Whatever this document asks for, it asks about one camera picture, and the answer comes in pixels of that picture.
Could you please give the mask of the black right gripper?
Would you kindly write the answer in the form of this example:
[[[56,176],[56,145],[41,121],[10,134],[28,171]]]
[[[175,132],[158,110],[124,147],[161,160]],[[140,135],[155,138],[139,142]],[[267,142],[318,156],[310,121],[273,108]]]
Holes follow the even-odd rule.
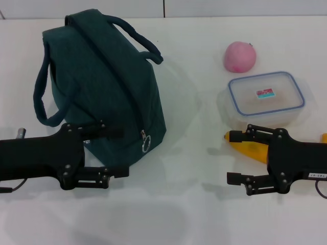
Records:
[[[326,141],[301,142],[285,129],[248,125],[229,132],[229,142],[257,142],[268,145],[269,175],[227,173],[228,185],[244,185],[248,196],[277,192],[287,194],[298,180],[326,181]]]

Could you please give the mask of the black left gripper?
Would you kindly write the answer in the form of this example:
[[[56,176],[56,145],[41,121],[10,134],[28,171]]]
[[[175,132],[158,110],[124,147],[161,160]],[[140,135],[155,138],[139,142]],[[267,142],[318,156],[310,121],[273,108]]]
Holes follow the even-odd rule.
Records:
[[[77,170],[84,166],[83,140],[124,137],[122,127],[104,123],[63,124],[46,137],[1,141],[1,181],[52,177],[62,189],[74,189]]]

